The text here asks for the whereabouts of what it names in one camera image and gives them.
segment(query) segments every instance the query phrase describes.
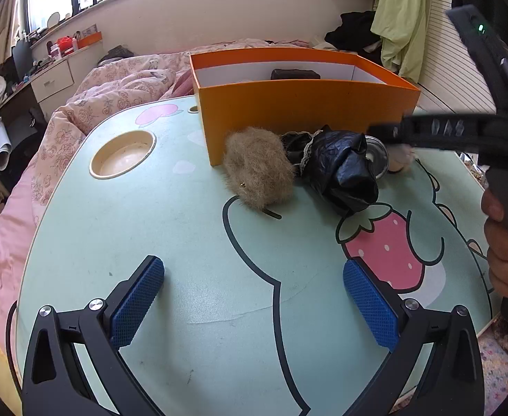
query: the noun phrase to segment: floral blanket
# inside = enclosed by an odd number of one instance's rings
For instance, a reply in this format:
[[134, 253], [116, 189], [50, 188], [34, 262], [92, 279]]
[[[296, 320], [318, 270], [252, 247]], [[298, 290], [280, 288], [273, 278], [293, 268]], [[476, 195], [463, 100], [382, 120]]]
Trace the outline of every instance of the floral blanket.
[[171, 98], [175, 83], [190, 70], [190, 55], [201, 52], [294, 44], [270, 44], [244, 39], [193, 50], [123, 59], [92, 70], [65, 106], [55, 111], [37, 155], [32, 180], [34, 222], [46, 205], [63, 171], [90, 131], [113, 114], [132, 106]]

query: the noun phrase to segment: black plastic bag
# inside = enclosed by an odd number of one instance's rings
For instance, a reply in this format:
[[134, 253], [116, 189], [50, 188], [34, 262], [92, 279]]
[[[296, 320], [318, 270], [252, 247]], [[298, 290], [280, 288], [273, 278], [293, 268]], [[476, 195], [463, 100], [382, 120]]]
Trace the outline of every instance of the black plastic bag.
[[288, 133], [282, 137], [289, 161], [302, 159], [302, 179], [327, 200], [335, 211], [351, 216], [377, 201], [379, 189], [366, 158], [367, 144], [363, 133], [332, 131], [325, 126], [310, 139], [304, 133]]

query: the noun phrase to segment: hand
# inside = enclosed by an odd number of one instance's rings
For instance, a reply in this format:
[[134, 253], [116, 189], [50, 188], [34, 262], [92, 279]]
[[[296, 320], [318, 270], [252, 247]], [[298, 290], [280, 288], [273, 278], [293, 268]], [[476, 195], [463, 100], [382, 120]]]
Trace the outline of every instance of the hand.
[[481, 209], [489, 217], [485, 222], [489, 277], [497, 292], [508, 297], [508, 230], [500, 223], [504, 218], [504, 208], [492, 192], [486, 190], [481, 199]]

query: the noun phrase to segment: light green table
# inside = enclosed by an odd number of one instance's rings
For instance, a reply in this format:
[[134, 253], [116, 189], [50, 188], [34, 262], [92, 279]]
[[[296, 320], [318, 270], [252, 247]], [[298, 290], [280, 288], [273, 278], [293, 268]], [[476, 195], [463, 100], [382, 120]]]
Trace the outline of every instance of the light green table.
[[[221, 168], [210, 167], [199, 116], [188, 112], [195, 104], [124, 110], [75, 155], [28, 258], [20, 368], [41, 306], [67, 311], [105, 298], [148, 254], [163, 260], [166, 279], [121, 354], [168, 416], [341, 416], [387, 353], [344, 289], [346, 254], [363, 255], [403, 296], [445, 311], [463, 304], [478, 331], [488, 324], [499, 299], [480, 274], [481, 189], [454, 153], [420, 151], [421, 164], [379, 181], [379, 205], [350, 219], [302, 186], [270, 208], [275, 219], [233, 200]], [[94, 153], [144, 124], [137, 118], [153, 106], [164, 116], [145, 128], [157, 136], [152, 154], [122, 176], [92, 178]], [[114, 409], [77, 351], [99, 402]]]

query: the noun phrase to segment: metal lid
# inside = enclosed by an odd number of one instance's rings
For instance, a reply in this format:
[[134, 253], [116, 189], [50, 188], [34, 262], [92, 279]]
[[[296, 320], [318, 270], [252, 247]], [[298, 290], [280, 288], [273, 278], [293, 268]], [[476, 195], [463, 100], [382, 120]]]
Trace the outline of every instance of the metal lid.
[[371, 161], [375, 178], [379, 179], [385, 175], [386, 171], [389, 169], [389, 154], [387, 153], [385, 144], [376, 137], [366, 136], [365, 140], [368, 145], [365, 157]]

